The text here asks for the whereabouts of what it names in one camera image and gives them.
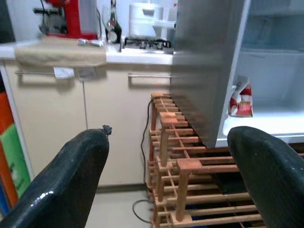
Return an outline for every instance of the bottle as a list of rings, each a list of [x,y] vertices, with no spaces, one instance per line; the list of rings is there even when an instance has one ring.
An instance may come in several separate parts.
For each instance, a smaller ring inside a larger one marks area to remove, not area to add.
[[[120,43],[122,27],[118,24],[116,16],[116,0],[111,0],[111,16],[105,29],[106,40],[109,43]]]

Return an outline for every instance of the beige cabinet door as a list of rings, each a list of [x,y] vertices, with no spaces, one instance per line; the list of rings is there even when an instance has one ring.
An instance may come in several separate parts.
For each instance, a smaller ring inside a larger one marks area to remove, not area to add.
[[[109,136],[110,151],[100,185],[143,182],[143,157],[140,143],[147,119],[151,93],[168,93],[169,79],[128,78],[129,73],[160,75],[168,67],[108,65],[97,70],[96,80],[85,82],[85,101],[89,128],[113,128]],[[144,142],[149,154],[148,131]]]
[[[5,67],[15,100],[34,176],[71,138],[86,129],[83,86],[76,79],[54,76],[18,76],[15,61]],[[53,72],[32,69],[31,72]]]

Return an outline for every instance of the open refrigerator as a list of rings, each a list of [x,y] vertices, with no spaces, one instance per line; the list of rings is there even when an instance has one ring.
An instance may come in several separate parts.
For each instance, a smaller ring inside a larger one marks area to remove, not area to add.
[[[303,24],[301,0],[179,1],[171,93],[206,146],[243,125],[304,142]],[[238,76],[249,77],[252,118],[227,114]]]

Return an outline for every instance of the beige towel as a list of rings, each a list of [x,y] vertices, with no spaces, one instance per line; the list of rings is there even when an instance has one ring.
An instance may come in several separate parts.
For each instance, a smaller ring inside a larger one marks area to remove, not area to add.
[[[41,43],[16,47],[21,67],[96,67],[106,64],[104,47],[78,46],[77,40],[44,37]]]

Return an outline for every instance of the white countertop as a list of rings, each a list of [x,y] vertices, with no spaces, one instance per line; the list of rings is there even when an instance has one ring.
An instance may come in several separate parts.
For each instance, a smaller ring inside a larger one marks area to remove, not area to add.
[[[15,47],[32,45],[40,42],[39,40],[23,41],[0,45],[0,59],[15,59]],[[172,55],[168,54],[136,54],[119,52],[119,44],[108,45],[106,52],[108,63],[121,64],[157,64],[172,65]]]

